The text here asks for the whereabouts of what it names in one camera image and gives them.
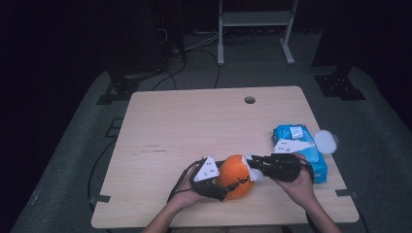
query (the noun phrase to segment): black cable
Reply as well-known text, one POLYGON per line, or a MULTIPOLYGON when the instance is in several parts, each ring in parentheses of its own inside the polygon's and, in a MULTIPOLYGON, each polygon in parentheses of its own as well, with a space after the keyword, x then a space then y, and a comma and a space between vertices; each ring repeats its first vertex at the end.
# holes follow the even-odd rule
POLYGON ((364 220, 364 217, 363 217, 363 215, 361 214, 360 209, 358 209, 358 207, 356 207, 356 208, 357 208, 358 214, 360 215, 360 220, 361 220, 361 222, 363 223, 364 232, 369 233, 369 228, 367 227, 366 221, 364 220))
POLYGON ((216 77, 215 84, 213 85, 213 88, 216 88, 216 86, 218 85, 219 77, 221 75, 221 67, 219 66, 218 59, 211 52, 209 52, 207 50, 189 50, 189 51, 202 51, 202 52, 208 53, 209 55, 211 55, 213 57, 213 59, 216 62, 216 66, 218 67, 218 75, 216 77))
POLYGON ((90 203, 90 198, 91 198, 91 191, 90 191, 90 185, 91 185, 91 177, 93 176, 94 170, 97 167, 97 164, 99 163, 100 159, 103 157, 104 153, 106 152, 106 150, 109 149, 109 147, 117 140, 118 138, 116 138, 115 140, 113 140, 105 149, 103 149, 103 151, 100 153, 99 157, 97 158, 97 160, 94 162, 93 168, 91 169, 90 175, 88 176, 88 182, 87 182, 87 198, 89 200, 88 205, 90 206, 91 212, 94 213, 94 208, 93 205, 90 203))
POLYGON ((172 197, 177 193, 177 190, 178 190, 179 186, 181 185, 183 179, 186 177, 186 175, 190 171, 191 167, 194 166, 197 163, 198 163, 198 161, 195 161, 195 162, 191 163, 189 165, 189 167, 183 171, 182 175, 180 176, 180 178, 176 182, 175 186, 170 191, 169 197, 167 198, 167 202, 169 202, 172 199, 172 197))
POLYGON ((251 42, 255 41, 255 34, 253 33, 252 35, 249 35, 251 37, 251 39, 248 39, 246 36, 239 36, 236 34, 229 34, 228 36, 224 37, 223 43, 225 46, 230 46, 230 47, 241 47, 244 46, 246 44, 249 44, 251 42))
POLYGON ((173 84, 175 85, 175 88, 177 88, 177 87, 176 87, 176 81, 175 81, 175 79, 174 79, 174 76, 177 75, 177 74, 179 74, 181 71, 183 71, 183 70, 185 69, 185 67, 186 67, 186 62, 185 62, 185 60, 184 60, 183 58, 178 57, 178 56, 171 57, 171 58, 181 59, 181 60, 183 61, 183 66, 182 66, 182 68, 181 68, 180 70, 178 70, 178 71, 177 71, 176 73, 174 73, 174 74, 170 74, 169 71, 168 71, 168 68, 167 68, 167 73, 169 73, 169 76, 167 76, 166 78, 164 78, 163 80, 161 80, 160 82, 158 82, 158 83, 152 88, 152 91, 154 91, 161 83, 165 82, 166 80, 168 80, 168 79, 170 79, 170 78, 172 78, 173 84))
POLYGON ((176 192, 175 192, 175 194, 176 194, 176 193, 179 193, 179 192, 185 192, 185 191, 190 191, 190 190, 191 190, 191 188, 188 188, 188 189, 184 189, 184 190, 179 190, 179 191, 176 191, 176 192))
POLYGON ((282 225, 282 233, 293 233, 286 225, 282 225))

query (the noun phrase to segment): hand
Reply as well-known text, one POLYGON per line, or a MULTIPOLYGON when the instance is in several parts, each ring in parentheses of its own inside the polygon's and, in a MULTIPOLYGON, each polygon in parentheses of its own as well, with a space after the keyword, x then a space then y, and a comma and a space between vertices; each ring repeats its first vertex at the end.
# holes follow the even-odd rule
MULTIPOLYGON (((295 153, 294 155, 300 159, 305 159, 302 154, 295 153)), ((273 181, 283 188, 285 192, 288 193, 290 198, 303 209, 314 201, 317 202, 317 198, 313 190, 312 179, 309 172, 305 169, 301 169, 299 176, 291 183, 282 182, 279 180, 273 181)))
POLYGON ((170 200, 170 202, 173 202, 174 204, 177 205, 177 207, 181 209, 191 207, 194 204, 196 204, 198 201, 206 198, 204 196, 197 194, 193 190, 191 190, 189 178, 191 174, 193 173, 194 168, 195 167, 191 168, 191 170, 188 172, 188 174, 183 179, 182 184, 178 188, 176 194, 170 200))
POLYGON ((193 173, 193 170, 194 167, 191 168, 189 173, 185 176, 185 178, 182 181, 182 184, 180 185, 178 191, 175 193, 172 199, 170 199, 170 201, 157 214, 157 216, 154 217, 154 219, 142 232, 166 232, 173 218, 179 211, 196 204, 201 199, 206 198, 200 196, 199 194, 191 190, 189 177, 193 173))

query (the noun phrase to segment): metal shelf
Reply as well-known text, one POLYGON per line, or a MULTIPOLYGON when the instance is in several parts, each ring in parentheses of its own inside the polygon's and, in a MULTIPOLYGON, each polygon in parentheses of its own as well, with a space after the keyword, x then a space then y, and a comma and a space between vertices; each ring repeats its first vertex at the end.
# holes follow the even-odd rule
POLYGON ((291 12, 223 13, 223 26, 288 25, 291 12))

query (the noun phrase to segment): cable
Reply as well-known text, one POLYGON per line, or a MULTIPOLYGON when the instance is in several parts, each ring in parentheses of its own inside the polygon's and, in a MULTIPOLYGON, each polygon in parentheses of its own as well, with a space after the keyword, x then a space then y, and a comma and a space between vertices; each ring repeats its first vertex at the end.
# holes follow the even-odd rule
POLYGON ((167 198, 167 202, 169 202, 172 199, 172 197, 177 193, 179 186, 182 184, 183 179, 186 177, 191 167, 193 167, 195 164, 198 164, 198 162, 199 161, 192 162, 187 169, 183 170, 183 173, 181 174, 180 178, 178 179, 175 186, 170 191, 169 197, 167 198))
MULTIPOLYGON (((90 185, 91 185, 91 177, 93 176, 94 170, 97 167, 97 164, 99 163, 100 159, 103 157, 104 153, 106 152, 106 150, 109 149, 109 147, 117 140, 118 138, 116 138, 115 140, 113 140, 105 149, 103 149, 103 151, 100 153, 99 157, 97 158, 97 160, 94 162, 93 168, 91 169, 90 175, 88 176, 88 182, 87 182, 87 198, 88 200, 90 200, 91 198, 91 191, 90 191, 90 185)), ((90 206, 91 212, 94 213, 94 208, 93 205, 91 205, 90 202, 88 202, 88 205, 90 206)))
POLYGON ((361 214, 360 209, 358 209, 357 206, 355 206, 357 208, 358 214, 360 214, 360 220, 363 223, 363 228, 364 228, 364 232, 369 233, 369 228, 367 227, 366 221, 364 220, 363 215, 361 214))
POLYGON ((217 66, 217 68, 218 68, 218 75, 216 76, 216 80, 215 80, 215 84, 213 85, 213 88, 216 88, 217 85, 218 85, 219 77, 220 77, 220 75, 221 75, 221 67, 219 66, 218 59, 217 59, 211 52, 209 52, 209 51, 207 51, 207 50, 191 50, 191 51, 202 51, 202 52, 206 52, 206 53, 208 53, 209 55, 211 55, 212 58, 215 60, 216 66, 217 66))
POLYGON ((190 191, 190 190, 191 190, 191 188, 187 188, 187 189, 184 189, 184 190, 179 190, 179 191, 176 191, 175 193, 185 192, 185 191, 190 191))
POLYGON ((168 69, 167 69, 167 73, 169 73, 169 76, 167 76, 166 78, 164 78, 163 80, 161 80, 160 82, 158 82, 153 88, 152 88, 152 91, 154 91, 161 83, 163 83, 163 82, 165 82, 166 80, 168 80, 168 79, 170 79, 170 78, 172 78, 172 80, 173 80, 173 84, 175 85, 175 88, 177 89, 177 87, 176 87, 176 81, 174 80, 174 76, 175 75, 177 75, 177 74, 179 74, 181 71, 183 71, 184 69, 185 69, 185 67, 186 67, 186 62, 183 60, 183 58, 181 58, 181 57, 172 57, 172 58, 178 58, 178 59, 181 59, 184 63, 183 63, 183 66, 182 66, 182 68, 180 69, 180 70, 178 70, 176 73, 174 73, 174 74, 170 74, 169 73, 169 71, 168 71, 168 69))
POLYGON ((163 43, 165 43, 167 41, 167 37, 168 37, 167 31, 164 30, 164 29, 160 29, 160 28, 158 28, 157 31, 162 31, 165 34, 164 35, 164 40, 162 42, 159 42, 161 45, 163 45, 163 43))
POLYGON ((185 48, 185 50, 188 51, 188 50, 193 50, 193 49, 196 49, 196 48, 204 47, 204 46, 206 46, 208 44, 211 44, 214 41, 218 40, 218 35, 219 35, 218 32, 203 32, 202 34, 211 34, 211 33, 214 34, 212 37, 210 37, 210 38, 208 38, 208 39, 206 39, 202 42, 199 42, 199 43, 197 43, 193 46, 185 48))
POLYGON ((252 39, 248 39, 248 38, 246 38, 246 36, 238 36, 238 35, 236 35, 236 34, 229 34, 229 35, 228 35, 228 38, 227 38, 227 37, 224 38, 224 42, 223 42, 223 43, 224 43, 226 46, 232 46, 232 47, 244 46, 244 45, 246 45, 246 44, 249 44, 249 43, 255 41, 255 34, 256 34, 256 33, 253 33, 252 35, 250 35, 250 36, 252 37, 252 39))

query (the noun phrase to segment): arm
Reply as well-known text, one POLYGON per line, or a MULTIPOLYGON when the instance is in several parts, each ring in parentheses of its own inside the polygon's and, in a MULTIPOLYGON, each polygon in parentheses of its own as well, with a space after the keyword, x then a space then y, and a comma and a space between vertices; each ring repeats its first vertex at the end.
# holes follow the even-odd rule
POLYGON ((170 223, 178 212, 196 204, 205 197, 200 196, 190 189, 189 177, 193 170, 182 181, 176 194, 164 206, 164 208, 154 217, 149 225, 142 231, 144 233, 166 232, 170 223))
POLYGON ((276 180, 274 182, 282 187, 290 198, 306 211, 307 215, 321 232, 342 232, 316 198, 310 175, 306 170, 302 169, 299 177, 291 183, 276 180))

